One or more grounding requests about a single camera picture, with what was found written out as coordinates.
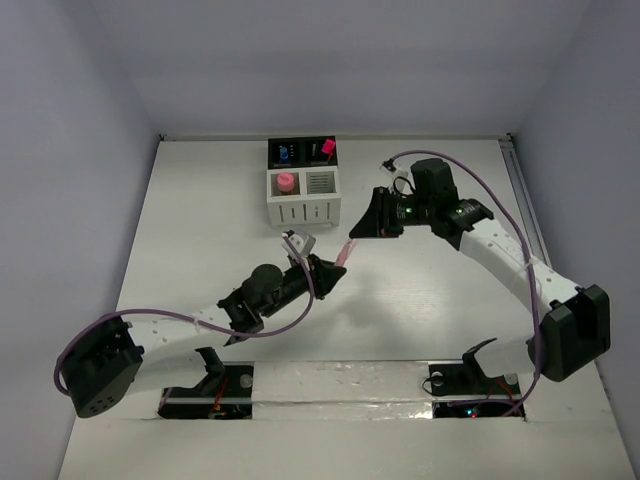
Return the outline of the pink correction tape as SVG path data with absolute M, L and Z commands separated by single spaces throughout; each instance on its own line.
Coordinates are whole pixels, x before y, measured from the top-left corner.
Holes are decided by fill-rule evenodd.
M 346 241 L 346 243 L 343 245 L 342 249 L 340 250 L 336 258 L 336 261 L 335 261 L 336 266 L 343 267 L 345 265 L 350 255 L 352 254 L 353 250 L 355 249 L 357 243 L 358 243 L 357 239 L 348 239 Z

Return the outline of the pink cap black highlighter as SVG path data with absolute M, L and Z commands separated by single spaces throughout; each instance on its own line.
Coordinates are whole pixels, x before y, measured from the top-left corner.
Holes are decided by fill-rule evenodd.
M 321 147 L 321 158 L 323 161 L 329 162 L 335 151 L 336 142 L 327 138 Z

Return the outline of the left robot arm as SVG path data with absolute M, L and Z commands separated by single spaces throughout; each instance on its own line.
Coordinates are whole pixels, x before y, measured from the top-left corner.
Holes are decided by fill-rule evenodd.
M 279 336 L 299 325 L 312 305 L 331 293 L 347 270 L 314 254 L 287 270 L 256 267 L 210 314 L 133 308 L 103 315 L 77 334 L 54 364 L 53 383 L 80 418 L 105 413 L 129 394 L 164 387 L 159 367 L 195 355 L 186 381 L 201 395 L 222 387 L 225 366 L 217 351 L 249 339 Z

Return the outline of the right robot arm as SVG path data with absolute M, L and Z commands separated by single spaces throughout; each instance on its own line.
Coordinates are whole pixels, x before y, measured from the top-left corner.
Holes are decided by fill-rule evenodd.
M 562 382 L 611 347 L 610 298 L 599 286 L 582 287 L 535 257 L 520 231 L 501 225 L 475 199 L 462 199 L 448 163 L 432 157 L 410 168 L 409 193 L 376 187 L 352 239 L 397 238 L 427 226 L 456 251 L 484 267 L 533 316 L 533 333 L 472 347 L 460 368 L 462 384 L 482 392 L 498 376 L 532 372 Z

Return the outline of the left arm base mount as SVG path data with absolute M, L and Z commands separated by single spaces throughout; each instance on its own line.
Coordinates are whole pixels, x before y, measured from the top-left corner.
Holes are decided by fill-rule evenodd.
M 253 417 L 253 363 L 225 364 L 213 348 L 197 350 L 206 375 L 193 387 L 163 390 L 157 414 L 166 420 L 249 420 Z

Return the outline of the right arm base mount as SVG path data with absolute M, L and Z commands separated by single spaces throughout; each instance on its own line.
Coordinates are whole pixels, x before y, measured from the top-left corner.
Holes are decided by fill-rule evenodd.
M 506 376 L 488 377 L 481 370 L 475 356 L 495 338 L 485 340 L 467 350 L 460 361 L 429 365 L 429 373 L 422 381 L 422 390 L 431 396 L 434 418 L 497 418 L 525 417 L 520 406 L 518 380 L 513 385 Z

